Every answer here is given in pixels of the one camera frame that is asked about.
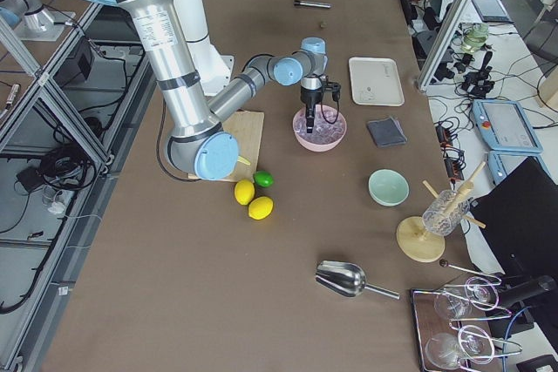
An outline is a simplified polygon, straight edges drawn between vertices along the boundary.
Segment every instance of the metal scoop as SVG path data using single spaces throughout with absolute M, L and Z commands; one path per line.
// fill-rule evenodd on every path
M 364 270 L 353 263 L 324 260 L 317 265 L 316 281 L 343 296 L 357 296 L 368 289 L 396 300 L 399 299 L 397 292 L 366 283 Z

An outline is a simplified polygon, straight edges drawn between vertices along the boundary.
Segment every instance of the pink bowl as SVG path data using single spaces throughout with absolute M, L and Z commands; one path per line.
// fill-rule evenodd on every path
M 324 105 L 323 113 L 329 121 L 335 120 L 337 109 Z M 306 132 L 305 109 L 302 108 L 293 118 L 293 131 L 296 140 L 312 152 L 327 152 L 341 142 L 347 132 L 347 121 L 339 112 L 339 117 L 335 124 L 328 124 L 323 120 L 322 106 L 316 106 L 316 119 L 314 120 L 314 130 L 311 134 Z

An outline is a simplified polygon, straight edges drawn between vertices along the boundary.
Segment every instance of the wooden cutting board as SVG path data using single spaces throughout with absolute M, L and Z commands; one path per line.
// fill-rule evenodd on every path
M 240 155 L 250 162 L 245 165 L 240 161 L 226 178 L 225 182 L 238 182 L 242 179 L 252 179 L 258 166 L 260 142 L 262 140 L 263 112 L 237 111 L 223 123 L 223 130 L 230 132 L 238 141 Z

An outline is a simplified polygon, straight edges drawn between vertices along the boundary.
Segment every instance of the lime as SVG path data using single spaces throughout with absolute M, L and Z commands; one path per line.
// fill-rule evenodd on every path
M 248 179 L 242 179 L 235 185 L 235 199 L 241 205 L 247 205 L 254 198 L 254 184 Z
M 254 173 L 254 182 L 261 187 L 269 187 L 273 185 L 273 176 L 265 170 Z
M 254 220 L 263 220 L 273 211 L 273 200 L 267 196 L 256 198 L 248 205 L 248 216 Z

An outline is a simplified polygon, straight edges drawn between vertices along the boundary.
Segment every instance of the tablet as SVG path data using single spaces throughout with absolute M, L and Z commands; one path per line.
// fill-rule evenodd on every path
M 518 102 L 476 99 L 473 101 L 472 113 L 480 136 L 492 150 L 542 152 L 542 144 Z
M 482 22 L 513 22 L 500 0 L 473 0 L 473 6 Z
M 542 169 L 548 173 L 548 169 L 540 154 L 496 151 L 488 153 L 488 168 L 494 179 L 494 184 L 499 185 L 500 182 L 505 179 L 509 173 L 513 172 L 517 166 L 523 163 L 523 160 L 527 157 L 535 159 L 541 165 Z

